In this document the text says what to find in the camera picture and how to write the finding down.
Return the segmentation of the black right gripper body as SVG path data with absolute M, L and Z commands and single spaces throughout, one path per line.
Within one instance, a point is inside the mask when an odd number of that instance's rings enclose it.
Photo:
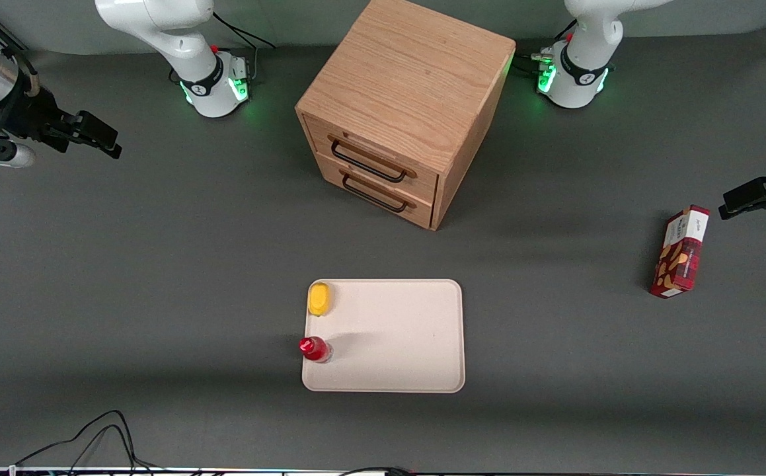
M 71 119 L 71 115 L 57 106 L 49 90 L 42 88 L 36 96 L 28 97 L 17 85 L 6 97 L 0 112 L 0 130 L 65 153 L 69 144 L 86 144 Z

